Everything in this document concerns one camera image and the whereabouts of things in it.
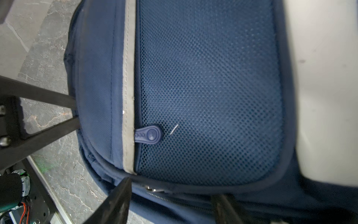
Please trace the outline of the navy blue student backpack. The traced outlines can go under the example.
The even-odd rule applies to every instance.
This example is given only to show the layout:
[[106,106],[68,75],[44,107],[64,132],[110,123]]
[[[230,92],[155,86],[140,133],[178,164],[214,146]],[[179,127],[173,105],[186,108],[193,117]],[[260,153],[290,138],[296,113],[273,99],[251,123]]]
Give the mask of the navy blue student backpack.
[[79,152],[107,195],[157,224],[355,224],[358,147],[314,100],[297,116],[283,1],[81,1],[64,64]]

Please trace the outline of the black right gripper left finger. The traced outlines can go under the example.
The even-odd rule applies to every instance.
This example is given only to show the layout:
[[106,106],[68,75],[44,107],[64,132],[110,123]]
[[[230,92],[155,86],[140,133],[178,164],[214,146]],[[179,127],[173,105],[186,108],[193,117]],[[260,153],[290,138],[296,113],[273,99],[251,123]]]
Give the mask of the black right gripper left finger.
[[84,224],[126,224],[132,195],[132,181],[124,178]]

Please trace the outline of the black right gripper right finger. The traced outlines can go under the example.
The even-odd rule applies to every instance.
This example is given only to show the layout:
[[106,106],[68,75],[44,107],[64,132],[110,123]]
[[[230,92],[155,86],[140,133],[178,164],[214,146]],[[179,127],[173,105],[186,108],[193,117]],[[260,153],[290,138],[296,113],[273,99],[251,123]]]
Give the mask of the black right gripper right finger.
[[211,203],[217,224],[252,223],[250,215],[231,195],[212,195]]

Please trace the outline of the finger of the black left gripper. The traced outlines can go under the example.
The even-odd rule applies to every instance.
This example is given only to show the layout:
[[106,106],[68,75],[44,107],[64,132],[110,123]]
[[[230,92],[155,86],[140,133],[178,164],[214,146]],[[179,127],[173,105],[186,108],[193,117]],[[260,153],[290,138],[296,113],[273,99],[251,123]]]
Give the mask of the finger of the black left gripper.
[[74,97],[1,77],[1,169],[80,128]]

